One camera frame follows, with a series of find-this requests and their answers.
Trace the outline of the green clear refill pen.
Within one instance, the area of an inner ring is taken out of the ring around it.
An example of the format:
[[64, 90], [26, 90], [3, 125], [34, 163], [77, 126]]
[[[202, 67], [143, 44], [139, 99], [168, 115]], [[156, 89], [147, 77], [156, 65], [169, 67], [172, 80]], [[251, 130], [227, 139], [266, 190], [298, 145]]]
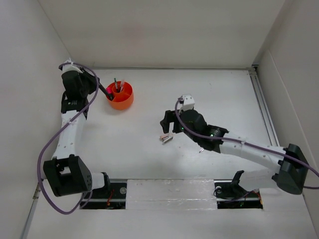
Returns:
[[119, 87], [118, 87], [118, 83], [117, 83], [116, 78], [114, 78], [114, 83], [115, 83], [116, 92], [118, 93], [119, 92]]

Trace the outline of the pink thin pen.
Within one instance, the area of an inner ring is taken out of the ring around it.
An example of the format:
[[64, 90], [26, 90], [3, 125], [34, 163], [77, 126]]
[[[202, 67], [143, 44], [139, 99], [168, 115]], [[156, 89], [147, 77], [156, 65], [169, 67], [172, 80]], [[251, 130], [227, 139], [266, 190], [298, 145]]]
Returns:
[[122, 81], [121, 81], [121, 88], [120, 88], [120, 92], [122, 92], [123, 91], [123, 89], [124, 89], [124, 84], [125, 84], [125, 80], [123, 79]]

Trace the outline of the blue cap black highlighter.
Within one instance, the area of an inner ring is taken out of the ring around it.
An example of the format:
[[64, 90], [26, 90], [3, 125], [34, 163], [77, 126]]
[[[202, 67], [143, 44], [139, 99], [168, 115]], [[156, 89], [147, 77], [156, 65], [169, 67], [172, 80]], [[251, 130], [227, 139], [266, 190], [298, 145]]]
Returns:
[[105, 94], [108, 100], [113, 100], [114, 97], [112, 95], [112, 92], [109, 93], [109, 91], [101, 83], [99, 83], [99, 89]]

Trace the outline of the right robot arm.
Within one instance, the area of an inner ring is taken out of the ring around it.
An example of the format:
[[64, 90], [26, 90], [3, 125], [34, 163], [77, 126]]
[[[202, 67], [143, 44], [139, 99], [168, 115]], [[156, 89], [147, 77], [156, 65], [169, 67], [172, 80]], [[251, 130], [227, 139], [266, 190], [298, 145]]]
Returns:
[[171, 123], [174, 133], [183, 132], [204, 150], [237, 156], [266, 168], [265, 171], [237, 171], [230, 184], [234, 195], [242, 196], [247, 191], [269, 187], [279, 187], [293, 195], [303, 192], [308, 162], [299, 146], [254, 145], [225, 128], [207, 124], [196, 110], [182, 111], [178, 115], [166, 111], [160, 121], [164, 133], [168, 133]]

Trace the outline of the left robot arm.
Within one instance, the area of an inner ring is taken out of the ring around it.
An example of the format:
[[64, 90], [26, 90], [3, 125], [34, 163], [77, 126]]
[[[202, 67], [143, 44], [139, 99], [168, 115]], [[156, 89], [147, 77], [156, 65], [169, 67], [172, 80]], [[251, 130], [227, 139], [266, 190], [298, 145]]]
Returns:
[[94, 191], [99, 197], [111, 193], [111, 183], [105, 172], [92, 173], [78, 154], [78, 147], [87, 120], [88, 95], [106, 89], [99, 78], [83, 67], [61, 67], [64, 93], [61, 100], [62, 132], [52, 159], [45, 161], [43, 171], [56, 197]]

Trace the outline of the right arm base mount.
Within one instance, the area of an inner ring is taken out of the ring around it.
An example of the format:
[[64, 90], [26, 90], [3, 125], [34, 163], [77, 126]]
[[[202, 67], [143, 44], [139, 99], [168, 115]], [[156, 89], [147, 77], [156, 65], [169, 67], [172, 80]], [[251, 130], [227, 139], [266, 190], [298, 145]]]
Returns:
[[244, 170], [237, 171], [231, 180], [214, 182], [213, 196], [218, 209], [263, 209], [260, 191], [247, 191], [239, 185]]

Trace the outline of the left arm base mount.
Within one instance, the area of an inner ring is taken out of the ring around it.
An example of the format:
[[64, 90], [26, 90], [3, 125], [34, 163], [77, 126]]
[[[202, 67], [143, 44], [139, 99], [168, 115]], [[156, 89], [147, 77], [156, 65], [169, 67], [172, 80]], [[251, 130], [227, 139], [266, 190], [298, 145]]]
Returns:
[[80, 204], [83, 210], [124, 210], [126, 208], [127, 180], [111, 180], [110, 190], [93, 190]]

